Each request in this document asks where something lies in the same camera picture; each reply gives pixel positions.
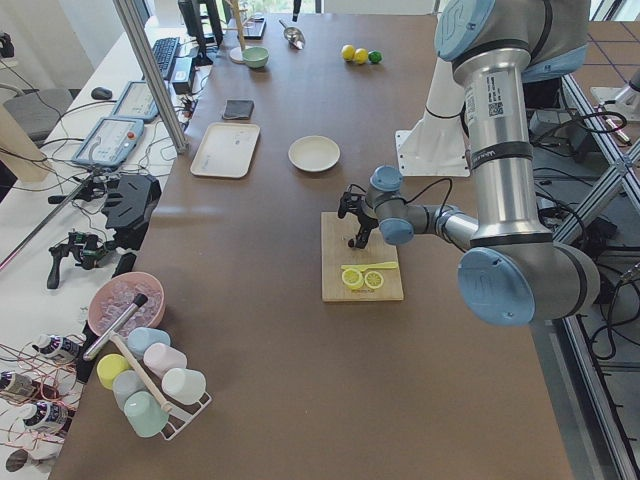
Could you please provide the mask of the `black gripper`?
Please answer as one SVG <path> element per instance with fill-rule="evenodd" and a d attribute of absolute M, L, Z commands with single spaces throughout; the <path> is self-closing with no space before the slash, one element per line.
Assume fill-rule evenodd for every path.
<path fill-rule="evenodd" d="M 371 232 L 378 227 L 375 212 L 366 202 L 360 203 L 358 221 L 360 227 L 353 239 L 353 247 L 356 249 L 364 249 L 368 244 Z"/>

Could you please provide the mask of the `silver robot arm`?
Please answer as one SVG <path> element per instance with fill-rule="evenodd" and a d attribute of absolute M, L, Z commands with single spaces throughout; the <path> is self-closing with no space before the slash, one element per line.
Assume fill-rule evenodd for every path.
<path fill-rule="evenodd" d="M 577 70 L 587 50 L 586 1 L 453 1 L 436 27 L 434 47 L 464 97 L 477 216 L 449 205 L 415 205 L 400 192 L 402 175 L 381 166 L 362 194 L 346 191 L 339 214 L 401 245 L 434 234 L 462 249 L 458 285 L 485 322 L 524 325 L 571 316 L 600 290 L 598 270 L 582 251 L 558 243 L 538 218 L 533 151 L 523 87 Z"/>

